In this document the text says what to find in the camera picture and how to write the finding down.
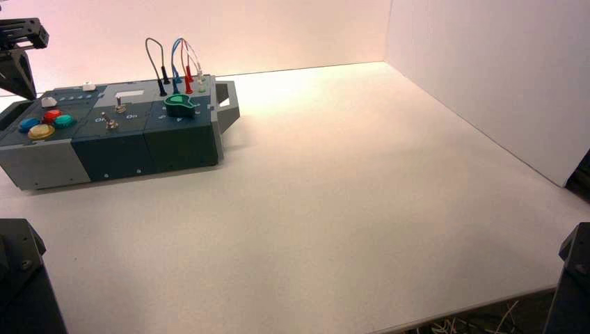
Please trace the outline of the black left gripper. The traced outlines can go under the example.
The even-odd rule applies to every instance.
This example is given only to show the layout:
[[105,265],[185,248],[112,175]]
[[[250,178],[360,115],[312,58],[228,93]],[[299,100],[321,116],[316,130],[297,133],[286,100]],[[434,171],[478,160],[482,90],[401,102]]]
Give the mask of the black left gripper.
[[24,50],[44,49],[49,34],[36,17],[1,20],[1,89],[24,97],[36,98],[36,89]]

